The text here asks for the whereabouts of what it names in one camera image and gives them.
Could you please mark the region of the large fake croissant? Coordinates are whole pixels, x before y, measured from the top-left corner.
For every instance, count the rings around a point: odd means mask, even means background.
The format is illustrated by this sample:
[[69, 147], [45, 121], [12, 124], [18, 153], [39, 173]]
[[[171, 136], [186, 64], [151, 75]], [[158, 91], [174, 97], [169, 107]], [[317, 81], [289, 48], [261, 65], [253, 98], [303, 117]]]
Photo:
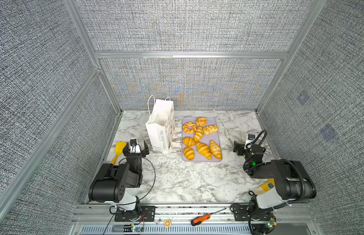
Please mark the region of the large fake croissant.
[[209, 148], [210, 148], [210, 152], [211, 154], [217, 158], [217, 159], [222, 159], [222, 152], [221, 152], [221, 148], [219, 147], [219, 145], [214, 142], [213, 140], [210, 141], [209, 144]]
[[208, 160], [212, 160], [211, 152], [207, 144], [196, 142], [196, 148], [200, 155], [204, 156]]

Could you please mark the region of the white paper bag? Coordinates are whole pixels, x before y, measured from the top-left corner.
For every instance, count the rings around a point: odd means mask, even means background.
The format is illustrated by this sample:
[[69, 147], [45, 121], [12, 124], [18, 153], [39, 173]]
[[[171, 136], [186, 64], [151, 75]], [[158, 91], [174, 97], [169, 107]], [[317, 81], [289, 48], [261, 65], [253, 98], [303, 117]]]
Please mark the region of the white paper bag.
[[149, 118], [146, 129], [153, 150], [168, 152], [175, 131], [174, 102], [170, 97], [156, 99], [151, 95], [147, 102]]

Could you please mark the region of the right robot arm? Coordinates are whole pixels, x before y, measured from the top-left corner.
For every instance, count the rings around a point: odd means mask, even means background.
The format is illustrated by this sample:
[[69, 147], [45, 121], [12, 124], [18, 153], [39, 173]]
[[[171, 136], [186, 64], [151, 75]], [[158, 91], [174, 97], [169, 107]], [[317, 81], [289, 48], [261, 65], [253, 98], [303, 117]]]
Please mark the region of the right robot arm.
[[286, 159], [263, 162], [265, 148], [234, 142], [233, 151], [245, 157], [243, 170], [251, 178], [273, 179], [274, 186], [263, 194], [253, 195], [248, 211], [275, 210], [316, 197], [317, 190], [299, 161]]

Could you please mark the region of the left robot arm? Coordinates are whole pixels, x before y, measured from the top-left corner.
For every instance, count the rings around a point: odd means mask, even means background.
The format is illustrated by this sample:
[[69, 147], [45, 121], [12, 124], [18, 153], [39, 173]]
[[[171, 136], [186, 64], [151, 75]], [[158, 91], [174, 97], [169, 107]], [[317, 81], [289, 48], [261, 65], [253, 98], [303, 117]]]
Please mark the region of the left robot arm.
[[142, 184], [142, 160], [149, 154], [146, 142], [141, 146], [136, 139], [118, 142], [115, 156], [109, 164], [102, 164], [89, 191], [90, 201], [110, 203], [117, 212], [140, 214], [141, 204], [137, 196], [126, 191]]

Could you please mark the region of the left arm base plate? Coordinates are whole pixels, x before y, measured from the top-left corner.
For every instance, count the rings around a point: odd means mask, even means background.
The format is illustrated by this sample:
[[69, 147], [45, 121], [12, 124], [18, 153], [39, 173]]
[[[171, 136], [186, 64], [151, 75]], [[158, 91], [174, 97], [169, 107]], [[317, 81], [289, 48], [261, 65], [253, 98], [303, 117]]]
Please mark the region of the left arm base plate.
[[118, 208], [115, 213], [114, 221], [139, 223], [140, 219], [142, 219], [142, 221], [145, 222], [154, 222], [155, 209], [155, 206], [140, 206], [131, 211], [125, 211]]

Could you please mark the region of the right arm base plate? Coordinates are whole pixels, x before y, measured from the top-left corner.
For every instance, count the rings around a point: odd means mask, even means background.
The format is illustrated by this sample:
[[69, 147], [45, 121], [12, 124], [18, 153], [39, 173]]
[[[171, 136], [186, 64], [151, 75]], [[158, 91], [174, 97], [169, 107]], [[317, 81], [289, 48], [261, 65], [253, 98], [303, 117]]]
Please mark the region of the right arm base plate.
[[230, 205], [230, 211], [237, 222], [264, 222], [265, 225], [262, 228], [266, 231], [272, 230], [277, 226], [277, 220], [272, 211], [259, 209], [254, 205], [236, 203]]

